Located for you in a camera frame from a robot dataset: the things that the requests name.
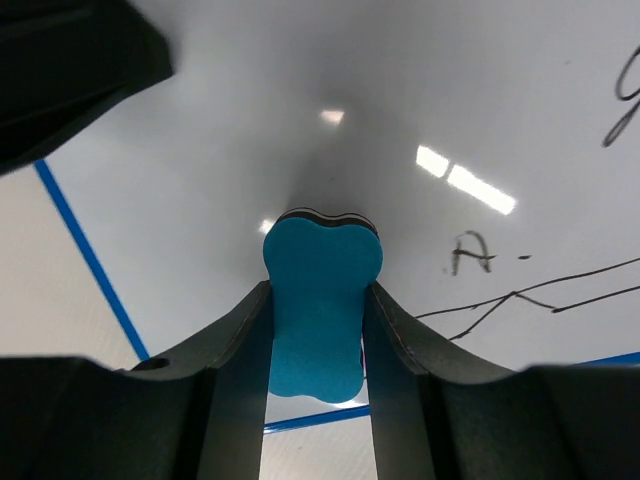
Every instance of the white board surface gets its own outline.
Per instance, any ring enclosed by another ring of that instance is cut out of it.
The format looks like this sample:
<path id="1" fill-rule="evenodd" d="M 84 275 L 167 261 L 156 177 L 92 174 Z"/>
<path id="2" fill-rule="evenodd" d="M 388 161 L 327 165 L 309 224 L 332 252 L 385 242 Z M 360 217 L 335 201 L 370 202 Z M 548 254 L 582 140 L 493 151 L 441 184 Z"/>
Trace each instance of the white board surface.
<path id="1" fill-rule="evenodd" d="M 177 75 L 49 163 L 152 354 L 266 278 L 260 226 L 295 206 L 369 217 L 380 282 L 415 315 L 640 257 L 640 118 L 601 145 L 640 101 L 614 95 L 640 4 L 384 3 L 139 2 Z M 640 88 L 640 60 L 624 83 Z M 447 159 L 440 178 L 416 164 L 419 145 Z M 513 209 L 452 186 L 460 167 Z M 462 257 L 453 276 L 469 230 L 491 272 Z M 636 285 L 640 262 L 529 293 L 564 306 Z M 451 336 L 490 306 L 424 321 Z M 639 292 L 559 314 L 510 299 L 458 343 L 511 368 L 635 352 L 639 308 Z M 314 402 L 270 397 L 267 420 L 332 408 Z"/>

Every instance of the blue eraser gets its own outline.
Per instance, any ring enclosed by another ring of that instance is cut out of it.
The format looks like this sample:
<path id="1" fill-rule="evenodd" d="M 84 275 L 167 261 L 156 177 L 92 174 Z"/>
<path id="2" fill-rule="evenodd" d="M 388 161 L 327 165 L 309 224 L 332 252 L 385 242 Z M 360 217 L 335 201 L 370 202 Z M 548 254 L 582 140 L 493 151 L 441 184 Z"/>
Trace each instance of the blue eraser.
<path id="1" fill-rule="evenodd" d="M 275 336 L 269 391 L 328 403 L 361 390 L 365 291 L 382 268 L 375 227 L 359 215 L 297 209 L 264 241 Z"/>

